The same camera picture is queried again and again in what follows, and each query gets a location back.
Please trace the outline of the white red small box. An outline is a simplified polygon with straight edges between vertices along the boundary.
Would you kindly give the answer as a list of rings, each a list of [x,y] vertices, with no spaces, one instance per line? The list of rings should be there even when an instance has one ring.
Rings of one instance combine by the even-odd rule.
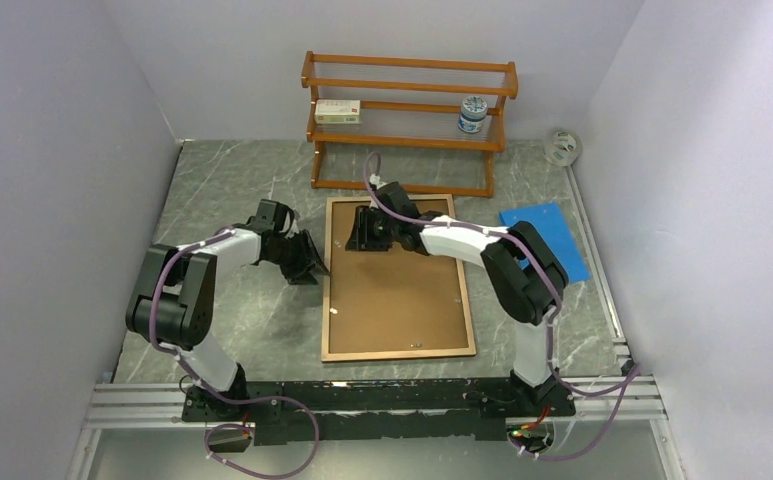
[[[318,125],[360,124],[361,101],[318,99],[315,102],[314,122]]]

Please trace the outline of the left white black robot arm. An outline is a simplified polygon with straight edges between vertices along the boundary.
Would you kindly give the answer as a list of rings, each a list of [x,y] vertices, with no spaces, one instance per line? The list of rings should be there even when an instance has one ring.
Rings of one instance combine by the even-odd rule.
[[[201,241],[154,244],[146,252],[125,312],[128,331],[171,355],[192,378],[185,414],[192,420],[237,420],[250,398],[244,367],[211,332],[219,279],[271,263],[290,285],[315,285],[329,274],[314,240],[286,204],[263,199],[243,223]]]

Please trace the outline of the clear tape roll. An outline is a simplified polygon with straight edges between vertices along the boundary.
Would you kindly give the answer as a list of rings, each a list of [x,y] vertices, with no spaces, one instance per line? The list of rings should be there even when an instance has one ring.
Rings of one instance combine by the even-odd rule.
[[[548,163],[568,167],[582,154],[583,143],[574,132],[552,128],[543,138],[542,151]]]

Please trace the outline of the blue white ceramic jar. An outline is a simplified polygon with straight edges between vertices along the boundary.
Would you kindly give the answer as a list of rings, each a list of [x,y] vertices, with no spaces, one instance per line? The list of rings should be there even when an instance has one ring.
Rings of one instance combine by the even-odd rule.
[[[476,134],[483,130],[488,114],[488,104],[481,96],[467,96],[460,105],[458,128],[467,134]]]

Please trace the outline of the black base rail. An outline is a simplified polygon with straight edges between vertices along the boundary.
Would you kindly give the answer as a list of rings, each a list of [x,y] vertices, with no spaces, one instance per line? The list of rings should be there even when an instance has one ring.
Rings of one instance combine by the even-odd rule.
[[[189,387],[186,423],[246,423],[258,446],[289,442],[468,436],[504,439],[519,423],[571,417],[571,393],[549,380],[505,377],[353,381],[248,381],[221,401]]]

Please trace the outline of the orange wooden shelf rack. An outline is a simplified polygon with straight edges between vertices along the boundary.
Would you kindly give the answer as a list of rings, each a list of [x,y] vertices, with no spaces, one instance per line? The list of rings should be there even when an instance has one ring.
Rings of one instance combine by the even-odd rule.
[[[495,193],[497,154],[506,148],[505,108],[519,93],[515,62],[478,62],[399,58],[309,51],[300,82],[310,93],[306,139],[314,146],[310,185],[314,189],[361,190],[361,181],[330,180],[322,175],[331,144],[471,151],[480,155],[479,187],[410,185],[422,194],[491,198]],[[483,130],[462,132],[457,125],[467,96],[488,104]],[[318,99],[360,100],[361,123],[314,122]]]

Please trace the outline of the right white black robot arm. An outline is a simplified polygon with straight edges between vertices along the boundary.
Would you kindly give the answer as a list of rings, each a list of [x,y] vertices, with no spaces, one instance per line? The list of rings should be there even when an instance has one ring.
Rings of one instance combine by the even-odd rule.
[[[559,383],[552,361],[550,327],[559,313],[569,275],[529,222],[487,227],[436,212],[420,212],[398,182],[373,176],[371,197],[355,213],[349,251],[387,251],[398,244],[425,256],[449,257],[486,272],[504,312],[514,320],[516,357],[511,370],[512,402],[534,415],[550,401]]]

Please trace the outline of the blue clipboard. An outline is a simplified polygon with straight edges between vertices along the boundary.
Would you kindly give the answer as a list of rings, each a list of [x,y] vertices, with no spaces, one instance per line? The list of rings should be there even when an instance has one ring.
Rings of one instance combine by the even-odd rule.
[[[565,269],[569,283],[591,278],[583,256],[557,203],[524,206],[499,212],[502,226],[512,227],[519,221],[533,225]]]

